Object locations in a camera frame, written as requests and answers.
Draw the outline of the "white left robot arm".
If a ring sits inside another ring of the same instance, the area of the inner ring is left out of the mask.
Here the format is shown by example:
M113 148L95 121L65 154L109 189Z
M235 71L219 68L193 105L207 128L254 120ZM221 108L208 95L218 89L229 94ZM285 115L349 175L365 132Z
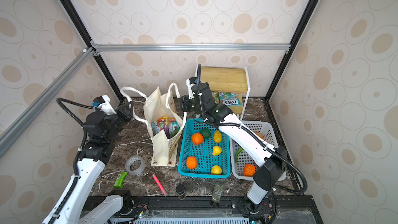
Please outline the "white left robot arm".
M130 101L113 109L106 95L96 97L90 106L61 97L56 102L80 125L84 135L73 160L73 175L43 222L77 224L93 184L112 156L114 141L133 120L134 103Z

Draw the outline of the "teal mint candy bag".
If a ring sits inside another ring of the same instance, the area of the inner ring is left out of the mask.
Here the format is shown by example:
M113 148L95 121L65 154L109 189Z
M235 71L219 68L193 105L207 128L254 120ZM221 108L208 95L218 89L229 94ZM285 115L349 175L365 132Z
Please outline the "teal mint candy bag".
M151 124L153 135L157 135L162 130L166 136L170 135L170 125L168 122L154 121Z

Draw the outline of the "orange fruits candy bag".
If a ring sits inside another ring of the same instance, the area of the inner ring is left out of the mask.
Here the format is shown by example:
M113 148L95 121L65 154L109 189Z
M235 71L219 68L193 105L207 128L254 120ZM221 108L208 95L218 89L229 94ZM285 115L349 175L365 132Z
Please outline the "orange fruits candy bag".
M162 118L157 120L158 124L163 123L165 125L172 124L172 123L175 123L175 122L177 122L177 120L175 118L171 118L171 117L162 117Z

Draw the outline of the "cream canvas grocery bag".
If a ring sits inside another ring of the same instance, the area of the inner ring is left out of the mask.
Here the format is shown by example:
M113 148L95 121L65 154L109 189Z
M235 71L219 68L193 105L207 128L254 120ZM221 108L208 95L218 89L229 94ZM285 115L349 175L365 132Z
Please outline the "cream canvas grocery bag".
M150 96L132 88L123 87L120 92L131 102L131 97L126 93L133 91L145 98L143 107L144 118L133 113L135 120L143 122L147 126L153 146L152 166L174 167L178 141L183 133L187 121L187 114L180 117L177 114L173 95L181 97L175 83L169 86L168 92L162 94L157 88Z

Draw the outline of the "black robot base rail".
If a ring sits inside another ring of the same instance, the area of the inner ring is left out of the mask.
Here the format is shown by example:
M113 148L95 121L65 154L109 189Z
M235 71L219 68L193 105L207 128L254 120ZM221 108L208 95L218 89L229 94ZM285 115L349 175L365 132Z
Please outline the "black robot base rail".
M310 196L275 196L263 199L254 212L243 197L223 196L219 206L211 197L133 197L132 211L114 214L108 224L321 224Z

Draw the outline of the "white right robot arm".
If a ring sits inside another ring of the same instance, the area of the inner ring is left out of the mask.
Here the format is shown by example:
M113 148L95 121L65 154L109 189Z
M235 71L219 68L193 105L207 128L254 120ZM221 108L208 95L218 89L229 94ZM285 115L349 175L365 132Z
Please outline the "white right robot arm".
M185 114L198 114L205 124L231 137L259 167L252 177L254 182L246 195L247 206L256 208L265 197L272 194L274 188L292 194L303 194L307 191L308 183L304 174L287 159L287 151L283 147L276 148L260 139L230 108L221 103L216 104L208 83L202 83L199 76L187 79L187 87L188 95L182 97L181 110ZM286 167L296 171L301 178L300 190L276 184L285 173Z

